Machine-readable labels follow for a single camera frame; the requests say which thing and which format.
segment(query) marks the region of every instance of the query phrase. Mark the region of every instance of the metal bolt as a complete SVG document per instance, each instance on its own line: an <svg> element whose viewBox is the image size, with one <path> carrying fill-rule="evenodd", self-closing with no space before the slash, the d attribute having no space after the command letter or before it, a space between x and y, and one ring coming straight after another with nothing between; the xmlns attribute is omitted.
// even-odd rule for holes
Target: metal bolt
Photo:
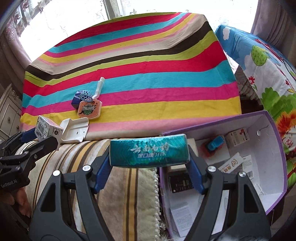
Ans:
<svg viewBox="0 0 296 241"><path fill-rule="evenodd" d="M245 172L242 172L242 171L239 172L239 176L240 176L240 177L245 177L246 175L247 175L247 174L246 174Z"/></svg>
<svg viewBox="0 0 296 241"><path fill-rule="evenodd" d="M214 166L209 166L207 168L210 172L215 172L216 171L216 168Z"/></svg>
<svg viewBox="0 0 296 241"><path fill-rule="evenodd" d="M58 175L61 174L61 172L59 170L55 170L53 173L52 173L55 177L57 177Z"/></svg>
<svg viewBox="0 0 296 241"><path fill-rule="evenodd" d="M85 165L82 170L84 170L85 172L89 171L91 169L90 165Z"/></svg>

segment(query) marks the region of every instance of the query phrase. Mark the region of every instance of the shiny teal packaging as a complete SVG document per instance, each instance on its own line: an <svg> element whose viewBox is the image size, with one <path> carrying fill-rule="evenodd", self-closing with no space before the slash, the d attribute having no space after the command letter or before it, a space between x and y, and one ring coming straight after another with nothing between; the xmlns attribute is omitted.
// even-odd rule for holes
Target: shiny teal packaging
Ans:
<svg viewBox="0 0 296 241"><path fill-rule="evenodd" d="M110 165L114 167L164 167L189 162L185 134L117 139L110 142Z"/></svg>

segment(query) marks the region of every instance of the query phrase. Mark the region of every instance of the orange flower print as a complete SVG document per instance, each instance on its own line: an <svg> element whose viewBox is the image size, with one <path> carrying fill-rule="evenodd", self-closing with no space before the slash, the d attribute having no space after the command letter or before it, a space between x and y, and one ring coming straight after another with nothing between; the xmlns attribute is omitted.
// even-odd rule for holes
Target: orange flower print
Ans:
<svg viewBox="0 0 296 241"><path fill-rule="evenodd" d="M249 77L249 81L250 81L250 83L251 83L251 85L252 85L252 84L255 83L255 78L254 78L253 76L250 76L250 77Z"/></svg>
<svg viewBox="0 0 296 241"><path fill-rule="evenodd" d="M290 129L296 125L296 110L287 114L285 111L276 120L276 127L283 139L284 136L290 131Z"/></svg>

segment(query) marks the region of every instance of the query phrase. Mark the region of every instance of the blue stripe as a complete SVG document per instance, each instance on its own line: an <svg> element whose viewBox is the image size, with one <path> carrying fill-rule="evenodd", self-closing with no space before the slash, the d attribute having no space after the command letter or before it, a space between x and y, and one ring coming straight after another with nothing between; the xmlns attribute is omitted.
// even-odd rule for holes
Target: blue stripe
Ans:
<svg viewBox="0 0 296 241"><path fill-rule="evenodd" d="M101 94L142 90L147 88L173 88L173 87L220 87L230 84L235 77L227 60L222 61L215 68L204 72L161 72L134 74L106 79ZM29 105L37 108L72 100L78 90L90 90L95 93L97 81L57 91L47 96L35 95L30 97L23 94L23 107Z"/></svg>
<svg viewBox="0 0 296 241"><path fill-rule="evenodd" d="M93 44L103 43L103 42L113 40L113 39L123 38L123 37L131 36L131 35L136 35L136 34L150 32L153 30L162 29L166 26L169 26L169 25L177 22L185 14L187 14L187 13L180 13L178 16L176 16L168 21L162 22L162 23L153 23L153 24L148 24L148 25L144 25L144 26L118 30L118 31L105 33L105 34L100 34L100 35L92 36L92 37L85 38L85 39L75 40L75 41L72 41L69 43L65 43L61 46L52 47L49 50L49 52L62 53L67 50L78 49L78 48L82 48L82 47L93 45Z"/></svg>

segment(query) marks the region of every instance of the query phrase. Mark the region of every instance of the purple trimmed box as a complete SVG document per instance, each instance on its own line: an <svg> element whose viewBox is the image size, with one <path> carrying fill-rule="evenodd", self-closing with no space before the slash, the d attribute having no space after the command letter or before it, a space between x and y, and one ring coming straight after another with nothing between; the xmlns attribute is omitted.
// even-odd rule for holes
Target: purple trimmed box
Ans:
<svg viewBox="0 0 296 241"><path fill-rule="evenodd" d="M166 132L163 133L163 135L184 133L187 138L200 140L218 134L225 135L242 127L247 129L250 140L229 149L229 154L233 156L235 153L239 152L241 156L251 155L252 160L256 161L258 171L254 171L254 176L257 176L256 178L260 181L264 192L264 195L260 195L260 200L266 214L268 214L287 191L287 165L279 132L267 111L263 110L238 115L206 124ZM180 205L181 202L187 202L193 214L192 218L195 218L201 203L200 194L194 189L173 194L170 191L164 168L160 168L160 188L163 210L169 225L169 233L175 241L181 241L185 237L180 238L178 233L174 231L176 229L174 228L175 224L171 216L170 207ZM219 232L223 226L225 216L223 217L220 211L224 212L224 205L221 204L220 209L213 233Z"/></svg>

